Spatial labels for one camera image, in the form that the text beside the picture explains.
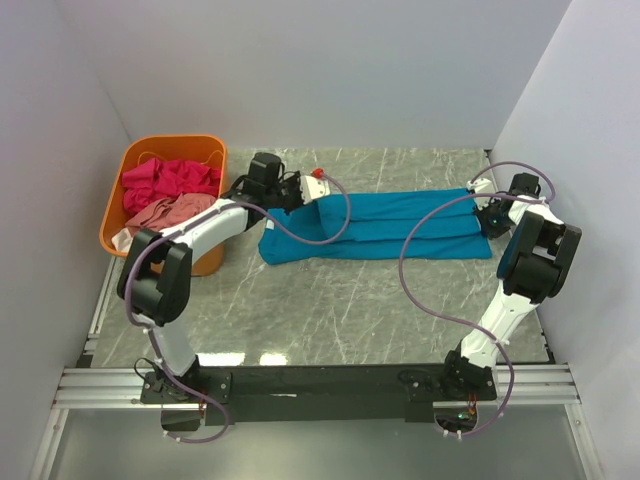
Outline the blue t shirt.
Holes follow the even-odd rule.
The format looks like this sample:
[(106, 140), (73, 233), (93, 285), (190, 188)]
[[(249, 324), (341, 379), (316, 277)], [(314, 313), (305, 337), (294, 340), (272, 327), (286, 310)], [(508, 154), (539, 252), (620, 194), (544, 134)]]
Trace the blue t shirt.
[[(386, 260), (399, 257), (406, 237), (425, 215), (466, 195), (458, 189), (393, 193), (353, 193), (352, 215), (345, 232), (334, 242), (318, 242), (342, 227), (346, 205), (342, 195), (321, 198), (287, 214), (270, 213), (292, 233), (313, 240), (308, 245), (286, 235), (269, 221), (258, 244), (263, 261), (278, 265), (308, 258)], [(407, 258), (431, 260), (489, 259), (492, 250), (473, 214), (475, 202), (461, 201), (436, 214), (413, 235)]]

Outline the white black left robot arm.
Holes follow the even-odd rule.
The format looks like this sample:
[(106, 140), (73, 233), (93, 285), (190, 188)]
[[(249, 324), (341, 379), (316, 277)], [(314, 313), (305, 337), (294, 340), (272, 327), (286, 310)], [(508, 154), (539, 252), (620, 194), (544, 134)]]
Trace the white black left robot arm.
[(248, 172), (213, 205), (161, 233), (140, 230), (133, 238), (118, 283), (130, 323), (149, 336), (160, 365), (169, 370), (164, 389), (176, 401), (193, 399), (200, 378), (197, 355), (180, 317), (190, 299), (193, 265), (226, 240), (244, 233), (270, 209), (290, 213), (312, 202), (317, 179), (286, 173), (280, 157), (255, 154)]

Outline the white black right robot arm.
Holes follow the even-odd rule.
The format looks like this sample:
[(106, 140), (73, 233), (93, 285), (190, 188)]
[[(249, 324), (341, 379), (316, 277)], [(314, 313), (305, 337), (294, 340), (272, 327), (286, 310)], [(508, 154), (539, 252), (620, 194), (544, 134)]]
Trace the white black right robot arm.
[(511, 239), (498, 264), (497, 291), (479, 329), (466, 335), (445, 358), (439, 374), (444, 395), (460, 399), (492, 384), (491, 370), (521, 321), (545, 299), (556, 296), (566, 281), (582, 238), (580, 228), (556, 217), (540, 196), (539, 177), (516, 174), (506, 192), (511, 200), (478, 200), (474, 214), (482, 234)]

